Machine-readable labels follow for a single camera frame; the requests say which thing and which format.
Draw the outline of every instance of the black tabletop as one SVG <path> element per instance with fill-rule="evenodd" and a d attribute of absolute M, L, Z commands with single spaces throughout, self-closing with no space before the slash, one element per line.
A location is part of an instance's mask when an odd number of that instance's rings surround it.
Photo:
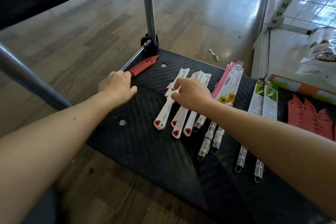
<path fill-rule="evenodd" d="M 132 80 L 138 93 L 125 105 L 112 111 L 97 127 L 88 144 L 106 156 L 128 167 L 145 179 L 165 189 L 210 217 L 225 223 L 328 223 L 310 202 L 298 194 L 271 170 L 265 167 L 264 178 L 254 181 L 256 158 L 248 153 L 245 168 L 235 173 L 234 165 L 240 144 L 225 133 L 221 148 L 203 160 L 197 154 L 210 121 L 190 137 L 171 136 L 170 122 L 179 104 L 175 103 L 164 130 L 157 130 L 153 121 L 163 107 L 166 86 L 181 68 L 192 73 L 202 70 L 211 73 L 208 88 L 212 91 L 224 69 L 161 50 L 155 65 Z M 139 55 L 129 66 L 145 57 Z M 256 80 L 245 77 L 237 92 L 234 106 L 248 110 Z M 292 95 L 279 91 L 278 118 L 286 122 L 286 102 L 280 100 Z M 124 126 L 120 120 L 126 120 Z"/>

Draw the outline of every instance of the person's right arm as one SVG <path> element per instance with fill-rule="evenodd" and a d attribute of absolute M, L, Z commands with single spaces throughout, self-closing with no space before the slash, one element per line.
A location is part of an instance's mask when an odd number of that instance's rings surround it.
<path fill-rule="evenodd" d="M 212 99 L 197 79 L 178 79 L 172 99 L 216 122 L 266 166 L 336 220 L 336 142 Z"/>

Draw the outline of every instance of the metal pole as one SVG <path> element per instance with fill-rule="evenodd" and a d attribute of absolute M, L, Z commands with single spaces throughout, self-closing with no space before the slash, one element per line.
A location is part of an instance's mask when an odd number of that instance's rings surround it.
<path fill-rule="evenodd" d="M 62 98 L 50 85 L 33 73 L 18 58 L 0 43 L 0 70 L 14 81 L 39 96 L 55 110 L 62 110 L 71 104 Z"/>
<path fill-rule="evenodd" d="M 156 46 L 153 0 L 144 0 L 144 2 L 145 2 L 148 36 L 153 41 L 153 45 Z"/>
<path fill-rule="evenodd" d="M 135 60 L 135 58 L 143 51 L 146 49 L 146 47 L 151 43 L 151 40 L 148 40 L 147 42 L 145 42 L 143 44 L 143 46 L 140 47 L 140 49 L 134 53 L 134 55 L 125 63 L 125 65 L 122 66 L 122 68 L 120 69 L 121 71 L 125 71 L 127 69 L 127 67 L 133 62 L 133 60 Z"/>

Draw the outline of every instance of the red knife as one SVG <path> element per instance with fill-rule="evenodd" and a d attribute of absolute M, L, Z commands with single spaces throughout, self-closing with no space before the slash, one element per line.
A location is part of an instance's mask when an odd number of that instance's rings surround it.
<path fill-rule="evenodd" d="M 133 68 L 129 70 L 132 77 L 138 76 L 141 72 L 149 68 L 150 66 L 155 64 L 155 61 L 159 58 L 159 56 L 152 56 L 144 61 L 141 61 L 139 64 L 135 65 Z"/>

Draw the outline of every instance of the wooden floor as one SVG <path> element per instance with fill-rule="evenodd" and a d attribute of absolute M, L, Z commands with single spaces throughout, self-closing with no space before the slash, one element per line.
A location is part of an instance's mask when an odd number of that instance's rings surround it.
<path fill-rule="evenodd" d="M 160 47 L 251 72 L 265 0 L 154 0 Z M 0 32 L 0 41 L 71 103 L 94 95 L 146 33 L 143 0 L 71 0 Z M 213 59 L 209 48 L 219 57 Z M 0 74 L 0 136 L 54 111 Z M 57 182 L 68 223 L 213 223 L 84 146 Z"/>

